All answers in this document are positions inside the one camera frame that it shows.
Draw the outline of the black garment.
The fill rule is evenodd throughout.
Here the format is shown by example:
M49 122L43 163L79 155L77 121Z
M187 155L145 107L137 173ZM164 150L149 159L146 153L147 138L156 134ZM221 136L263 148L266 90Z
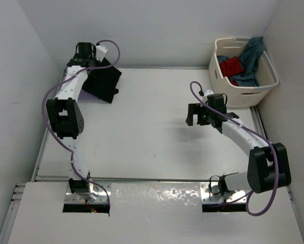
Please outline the black garment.
M82 90L94 97L112 103L114 95L119 93L116 88L122 72L114 66L107 69L91 70L82 86Z

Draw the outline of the red garment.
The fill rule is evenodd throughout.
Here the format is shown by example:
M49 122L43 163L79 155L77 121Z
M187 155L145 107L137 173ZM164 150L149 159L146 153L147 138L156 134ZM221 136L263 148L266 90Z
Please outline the red garment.
M227 77L230 83L234 86L238 86L238 83L234 80L233 76L237 76L244 72L244 69L237 56L223 60L219 63L222 75Z

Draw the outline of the purple t shirt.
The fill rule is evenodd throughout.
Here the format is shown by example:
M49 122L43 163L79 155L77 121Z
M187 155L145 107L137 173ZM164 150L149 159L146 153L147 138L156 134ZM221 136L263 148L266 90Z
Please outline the purple t shirt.
M99 98L95 97L92 94L89 94L87 92L81 91L81 93L79 94L79 101L98 101Z

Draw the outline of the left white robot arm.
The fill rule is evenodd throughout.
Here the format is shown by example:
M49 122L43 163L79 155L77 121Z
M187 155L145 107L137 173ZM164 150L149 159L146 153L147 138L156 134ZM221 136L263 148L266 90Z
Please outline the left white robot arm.
M86 163L76 155L79 152L79 137L84 131L84 118L77 101L90 71L103 61L107 51L99 43L78 43L73 58L67 63L62 85L55 97L46 101L52 133L71 153L69 188L73 194L89 194L91 186Z

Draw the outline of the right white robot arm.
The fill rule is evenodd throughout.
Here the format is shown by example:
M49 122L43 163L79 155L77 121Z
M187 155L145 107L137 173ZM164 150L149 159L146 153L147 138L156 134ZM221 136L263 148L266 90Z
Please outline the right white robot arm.
M198 125L211 125L248 156L245 172L220 176L218 189L221 195L238 190L259 194L291 184L288 155L283 144L272 144L246 127L237 114L227 111L222 94L206 90L200 95L203 96L201 103L188 105L186 124L192 126L196 115Z

